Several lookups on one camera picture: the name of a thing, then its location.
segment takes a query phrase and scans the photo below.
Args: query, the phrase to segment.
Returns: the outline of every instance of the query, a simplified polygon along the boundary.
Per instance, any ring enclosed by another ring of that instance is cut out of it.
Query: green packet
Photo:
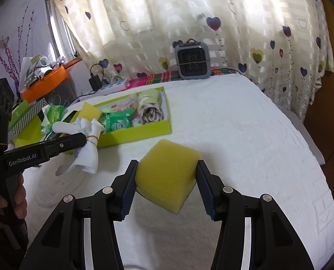
[[[52,125],[55,122],[58,122],[61,120],[62,118],[62,114],[64,111],[64,106],[63,105],[50,105],[50,106],[46,106],[42,109],[45,118],[42,121],[41,124],[41,133],[44,135],[47,135],[51,132],[52,130]]]
[[[103,113],[99,122],[105,127],[106,133],[132,127],[132,118],[135,109],[123,110],[121,112]]]

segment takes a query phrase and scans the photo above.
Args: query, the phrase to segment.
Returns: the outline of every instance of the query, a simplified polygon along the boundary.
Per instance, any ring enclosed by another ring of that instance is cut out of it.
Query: white bed sheet
[[[334,252],[334,201],[317,160],[288,118],[241,75],[153,85],[158,86],[166,90],[171,135],[100,149],[96,175],[56,177],[59,165],[72,162],[70,155],[24,172],[30,240],[63,196],[90,196],[109,186],[125,172],[131,159],[140,160],[157,141],[166,138],[201,151],[211,173],[219,175],[225,185],[244,195],[273,196],[319,270]],[[148,88],[151,86],[87,101],[96,103]],[[69,110],[82,105],[77,103]],[[130,214],[122,223],[115,223],[115,228],[126,269],[205,270],[211,266],[220,223],[206,215],[196,186],[179,215],[136,193]],[[248,269],[249,257],[247,220],[242,269]]]

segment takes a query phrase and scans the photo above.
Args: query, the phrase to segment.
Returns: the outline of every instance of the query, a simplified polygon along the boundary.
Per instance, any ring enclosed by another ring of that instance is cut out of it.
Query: yellow sponge in box
[[[83,105],[83,108],[78,113],[78,118],[80,119],[87,119],[90,122],[93,119],[98,120],[102,115],[102,111],[98,108],[94,107],[93,105],[90,105],[89,103],[85,103]]]
[[[196,183],[202,153],[160,140],[141,159],[136,172],[137,191],[146,199],[178,214]]]

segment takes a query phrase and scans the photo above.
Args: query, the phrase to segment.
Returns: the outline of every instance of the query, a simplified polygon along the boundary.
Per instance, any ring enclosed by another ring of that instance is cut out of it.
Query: gray heater
[[[211,58],[203,42],[188,42],[175,48],[175,59],[182,79],[205,79],[211,75]]]

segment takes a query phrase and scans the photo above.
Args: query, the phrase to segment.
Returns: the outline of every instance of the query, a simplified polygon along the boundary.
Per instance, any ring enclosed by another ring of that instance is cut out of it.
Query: human hand
[[[23,186],[23,176],[20,174],[18,176],[18,187],[14,197],[16,202],[16,207],[14,208],[14,213],[19,219],[24,219],[27,215],[27,201],[26,201],[26,190]],[[7,207],[7,201],[0,195],[0,208]]]

